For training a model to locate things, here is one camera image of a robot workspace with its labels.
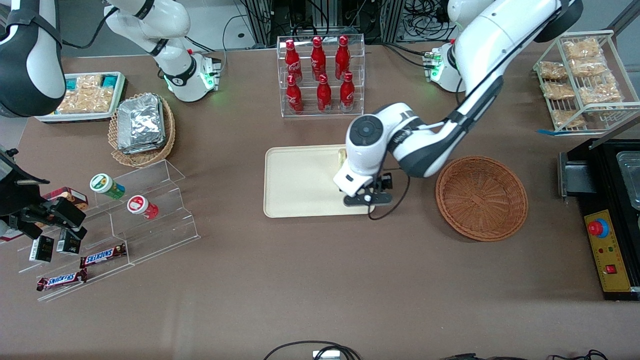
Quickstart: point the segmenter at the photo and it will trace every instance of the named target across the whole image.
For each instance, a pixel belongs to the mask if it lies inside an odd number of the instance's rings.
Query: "small black box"
[[[78,255],[80,253],[80,240],[71,235],[69,231],[62,231],[62,238],[58,240],[57,252],[69,255]]]
[[[29,261],[35,263],[50,263],[53,255],[53,239],[46,236],[39,236],[33,240]]]

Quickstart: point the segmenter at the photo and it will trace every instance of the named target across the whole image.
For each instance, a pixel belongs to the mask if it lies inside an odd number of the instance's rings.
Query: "foil package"
[[[146,93],[118,106],[118,150],[137,154],[162,148],[166,143],[162,100]]]

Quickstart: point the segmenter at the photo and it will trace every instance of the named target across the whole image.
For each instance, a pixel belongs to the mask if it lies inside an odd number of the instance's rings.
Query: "brown wicker basket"
[[[143,94],[138,94],[130,99],[137,99]],[[118,150],[118,112],[111,117],[109,121],[109,144],[115,149],[111,153],[114,159],[118,160],[122,165],[130,167],[141,168],[153,163],[157,163],[160,160],[165,159],[171,150],[173,149],[173,143],[175,142],[175,120],[173,119],[173,113],[166,100],[162,99],[162,105],[164,110],[164,131],[166,133],[166,144],[162,149],[140,152],[138,154],[126,155]]]
[[[436,201],[457,232],[479,241],[515,234],[527,218],[527,193],[504,164],[482,156],[452,161],[440,173]]]

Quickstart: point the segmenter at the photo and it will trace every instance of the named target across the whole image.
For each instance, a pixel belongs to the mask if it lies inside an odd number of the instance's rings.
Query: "white tray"
[[[333,183],[340,149],[344,145],[269,149],[264,159],[264,214],[270,218],[366,214],[366,206],[345,206],[345,194]]]
[[[111,97],[111,105],[109,106],[109,111],[105,113],[82,113],[82,114],[49,114],[44,116],[36,116],[35,118],[51,124],[60,123],[60,122],[84,122],[87,120],[99,120],[99,119],[110,119],[111,116],[116,112],[118,105],[120,104],[120,97],[122,96],[122,90],[124,89],[125,77],[121,72],[118,71],[107,71],[107,72],[84,72],[81,74],[65,74],[65,79],[75,79],[80,75],[114,75],[118,77],[116,81],[116,85],[113,89],[113,96]]]

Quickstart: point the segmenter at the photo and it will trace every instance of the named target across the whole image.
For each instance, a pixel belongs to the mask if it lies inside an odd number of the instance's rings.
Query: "red button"
[[[592,221],[587,225],[587,231],[593,236],[599,236],[604,232],[604,226],[599,221]]]

